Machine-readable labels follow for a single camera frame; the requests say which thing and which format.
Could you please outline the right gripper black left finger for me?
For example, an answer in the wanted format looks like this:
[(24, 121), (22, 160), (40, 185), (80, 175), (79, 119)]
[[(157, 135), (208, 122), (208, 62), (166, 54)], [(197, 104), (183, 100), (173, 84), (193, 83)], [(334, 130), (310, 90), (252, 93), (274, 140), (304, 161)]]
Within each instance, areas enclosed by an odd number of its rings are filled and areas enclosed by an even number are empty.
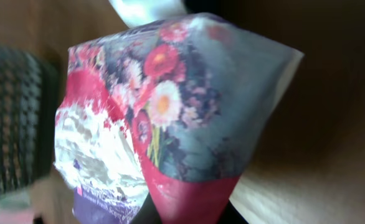
[(159, 214), (150, 194), (146, 196), (142, 207), (130, 224), (159, 224)]

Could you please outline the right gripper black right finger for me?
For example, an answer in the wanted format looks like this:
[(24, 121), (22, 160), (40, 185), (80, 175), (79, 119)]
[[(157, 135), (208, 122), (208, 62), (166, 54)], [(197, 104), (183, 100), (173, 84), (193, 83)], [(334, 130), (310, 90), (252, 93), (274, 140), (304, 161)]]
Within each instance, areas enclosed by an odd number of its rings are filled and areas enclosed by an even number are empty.
[(236, 210), (232, 203), (228, 202), (219, 218), (218, 224), (248, 224), (248, 222)]

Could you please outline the purple red tissue pack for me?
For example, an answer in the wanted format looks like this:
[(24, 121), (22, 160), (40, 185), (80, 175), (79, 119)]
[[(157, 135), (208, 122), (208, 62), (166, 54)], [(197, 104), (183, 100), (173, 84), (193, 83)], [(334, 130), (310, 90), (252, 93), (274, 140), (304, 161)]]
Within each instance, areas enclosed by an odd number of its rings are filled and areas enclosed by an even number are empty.
[(69, 48), (55, 168), (80, 223), (217, 223), (303, 54), (212, 14)]

